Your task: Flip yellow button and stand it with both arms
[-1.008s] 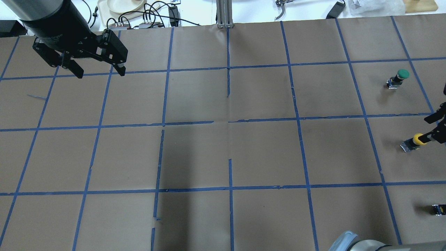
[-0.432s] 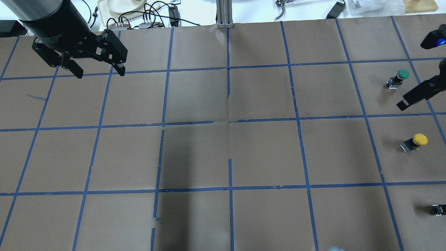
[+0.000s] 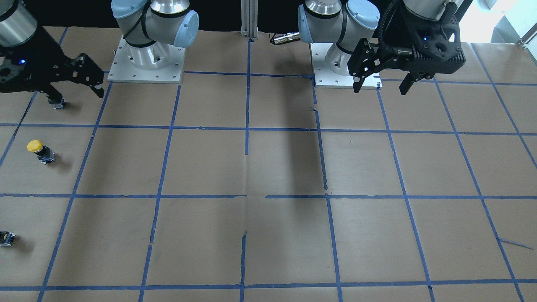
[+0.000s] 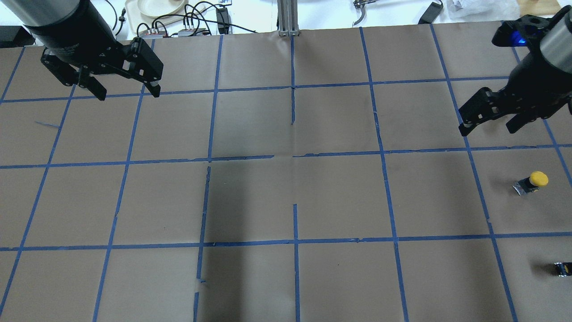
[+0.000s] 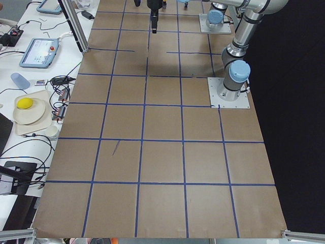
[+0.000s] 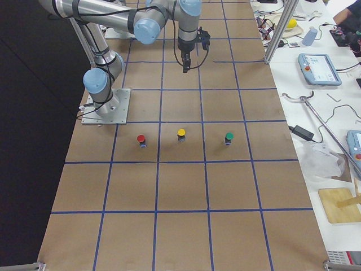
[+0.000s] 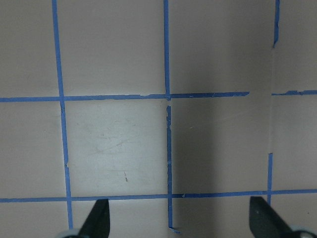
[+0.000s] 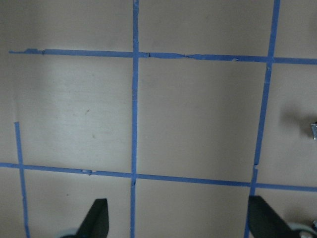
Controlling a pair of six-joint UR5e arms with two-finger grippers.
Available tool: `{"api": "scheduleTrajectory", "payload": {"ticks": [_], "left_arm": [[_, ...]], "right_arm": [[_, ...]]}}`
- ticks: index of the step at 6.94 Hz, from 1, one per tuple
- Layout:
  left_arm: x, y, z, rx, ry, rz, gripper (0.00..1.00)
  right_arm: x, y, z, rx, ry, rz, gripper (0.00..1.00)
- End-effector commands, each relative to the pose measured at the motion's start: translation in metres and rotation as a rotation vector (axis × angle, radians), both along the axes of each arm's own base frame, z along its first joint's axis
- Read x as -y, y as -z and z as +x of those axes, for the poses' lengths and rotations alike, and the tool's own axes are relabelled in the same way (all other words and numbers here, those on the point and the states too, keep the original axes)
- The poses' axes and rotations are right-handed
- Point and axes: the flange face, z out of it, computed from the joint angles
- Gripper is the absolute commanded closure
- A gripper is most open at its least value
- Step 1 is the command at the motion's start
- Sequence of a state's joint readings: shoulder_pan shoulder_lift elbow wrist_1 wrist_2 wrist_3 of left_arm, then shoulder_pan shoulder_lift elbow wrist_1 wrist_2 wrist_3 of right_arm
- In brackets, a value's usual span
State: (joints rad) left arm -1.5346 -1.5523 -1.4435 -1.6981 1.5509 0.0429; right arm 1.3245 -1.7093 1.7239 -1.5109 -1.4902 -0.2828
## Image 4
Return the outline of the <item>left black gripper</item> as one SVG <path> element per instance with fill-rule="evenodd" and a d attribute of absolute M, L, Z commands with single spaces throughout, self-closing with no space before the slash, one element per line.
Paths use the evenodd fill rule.
<path fill-rule="evenodd" d="M 45 46 L 41 63 L 65 86 L 77 85 L 104 101 L 107 89 L 97 75 L 120 75 L 160 97 L 164 64 L 140 37 L 128 44 L 89 0 L 27 0 L 25 26 Z"/>

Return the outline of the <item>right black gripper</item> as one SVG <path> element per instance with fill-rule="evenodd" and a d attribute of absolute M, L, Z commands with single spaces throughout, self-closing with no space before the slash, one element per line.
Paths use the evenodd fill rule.
<path fill-rule="evenodd" d="M 459 132 L 467 137 L 478 125 L 512 114 L 506 127 L 515 134 L 538 118 L 547 119 L 571 102 L 572 76 L 529 53 L 511 72 L 504 88 L 482 87 L 459 108 Z"/>

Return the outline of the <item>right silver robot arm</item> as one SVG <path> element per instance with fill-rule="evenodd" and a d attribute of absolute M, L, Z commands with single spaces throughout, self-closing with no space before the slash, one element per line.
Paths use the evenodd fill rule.
<path fill-rule="evenodd" d="M 468 136 L 478 125 L 512 115 L 506 123 L 511 134 L 537 119 L 551 118 L 571 104 L 571 6 L 553 17 L 525 15 L 504 21 L 494 34 L 497 47 L 527 47 L 529 53 L 512 70 L 498 92 L 480 88 L 459 108 L 459 132 Z"/>

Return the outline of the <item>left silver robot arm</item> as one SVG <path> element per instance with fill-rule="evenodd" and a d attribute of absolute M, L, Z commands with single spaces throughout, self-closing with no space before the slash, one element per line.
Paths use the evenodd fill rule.
<path fill-rule="evenodd" d="M 89 0 L 4 0 L 3 4 L 45 46 L 41 63 L 65 86 L 87 89 L 98 100 L 107 90 L 97 75 L 143 83 L 160 96 L 164 64 L 140 37 L 123 45 Z"/>

